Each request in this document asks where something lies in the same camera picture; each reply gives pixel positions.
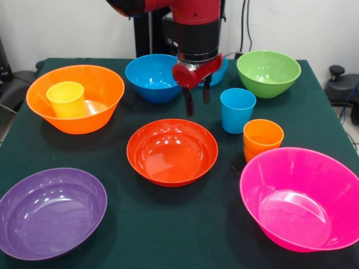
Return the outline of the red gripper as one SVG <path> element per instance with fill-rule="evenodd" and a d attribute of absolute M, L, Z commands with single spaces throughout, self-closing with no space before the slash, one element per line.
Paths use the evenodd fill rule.
<path fill-rule="evenodd" d="M 185 97 L 186 113 L 188 116 L 194 114 L 194 104 L 190 90 L 203 83 L 202 92 L 204 104 L 210 103 L 210 83 L 213 73 L 220 69 L 223 63 L 223 55 L 220 53 L 214 59 L 204 63 L 178 62 L 172 69 L 172 75 L 176 83 L 184 87 L 182 93 Z"/>

